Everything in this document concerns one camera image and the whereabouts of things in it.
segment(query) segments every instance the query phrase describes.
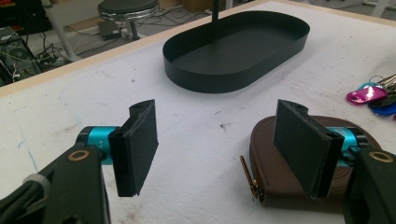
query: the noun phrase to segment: metal stool leg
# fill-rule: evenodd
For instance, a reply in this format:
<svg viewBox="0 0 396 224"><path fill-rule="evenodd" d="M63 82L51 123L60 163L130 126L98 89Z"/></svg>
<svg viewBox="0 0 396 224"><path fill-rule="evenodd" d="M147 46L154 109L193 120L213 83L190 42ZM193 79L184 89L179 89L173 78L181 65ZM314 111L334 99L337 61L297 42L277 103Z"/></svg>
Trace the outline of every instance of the metal stool leg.
<svg viewBox="0 0 396 224"><path fill-rule="evenodd" d="M140 37L137 35L136 31L136 25L134 24L134 21L127 21L126 22L126 30L127 30L127 35L132 39L132 40L138 40Z"/></svg>

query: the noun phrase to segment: wallet zipper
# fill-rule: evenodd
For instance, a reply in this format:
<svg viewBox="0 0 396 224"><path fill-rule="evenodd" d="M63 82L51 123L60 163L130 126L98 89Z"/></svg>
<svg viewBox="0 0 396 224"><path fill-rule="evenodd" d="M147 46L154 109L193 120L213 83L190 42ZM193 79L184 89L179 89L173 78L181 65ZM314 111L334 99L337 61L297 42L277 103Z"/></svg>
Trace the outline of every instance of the wallet zipper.
<svg viewBox="0 0 396 224"><path fill-rule="evenodd" d="M247 177L247 182L250 186L250 191L253 194L253 197L255 199L260 199L260 201L263 201L262 190L259 187L259 184L257 183L256 177L254 175L253 162L251 160L251 150L250 149L249 149L249 158L250 158L250 167L251 167L251 172L252 172L253 178L251 178L245 158L243 156L239 157L239 159L242 163L242 167L244 168L245 175Z"/></svg>

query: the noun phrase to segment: stool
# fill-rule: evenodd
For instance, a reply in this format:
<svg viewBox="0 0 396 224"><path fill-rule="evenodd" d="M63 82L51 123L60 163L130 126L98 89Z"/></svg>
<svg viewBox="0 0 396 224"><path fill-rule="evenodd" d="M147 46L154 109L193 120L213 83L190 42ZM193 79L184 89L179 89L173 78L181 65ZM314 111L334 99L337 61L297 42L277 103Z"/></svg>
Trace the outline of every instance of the stool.
<svg viewBox="0 0 396 224"><path fill-rule="evenodd" d="M98 6L99 16L107 21L125 21L127 35L138 40L134 21L150 16L159 9L158 0L105 0Z"/></svg>

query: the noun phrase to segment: white table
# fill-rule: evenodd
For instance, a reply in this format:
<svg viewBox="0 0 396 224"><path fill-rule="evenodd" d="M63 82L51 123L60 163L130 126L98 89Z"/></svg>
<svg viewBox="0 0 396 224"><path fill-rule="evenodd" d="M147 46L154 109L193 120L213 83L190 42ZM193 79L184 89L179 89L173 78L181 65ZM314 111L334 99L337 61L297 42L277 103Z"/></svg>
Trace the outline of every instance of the white table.
<svg viewBox="0 0 396 224"><path fill-rule="evenodd" d="M396 72L396 23L291 2L255 1L220 16L239 10L279 11L311 27L302 52L240 91L186 91L165 75L163 43L209 18L1 88L0 197L70 148L82 128L120 126L130 105L155 99L160 145L140 196L118 198L104 167L113 223L344 223L253 202L238 157L248 156L250 132L275 114L277 99L353 121L396 153L395 120L345 100L370 77Z"/></svg>

